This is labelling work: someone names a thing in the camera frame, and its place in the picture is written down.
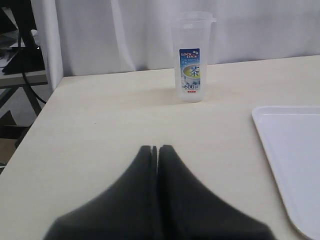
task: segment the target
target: white curtain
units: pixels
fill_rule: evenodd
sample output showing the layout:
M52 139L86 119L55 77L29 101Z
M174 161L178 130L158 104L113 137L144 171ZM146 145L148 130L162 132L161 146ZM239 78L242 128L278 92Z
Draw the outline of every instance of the white curtain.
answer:
M320 54L318 0L31 0L48 78L173 67L170 19L213 13L209 64Z

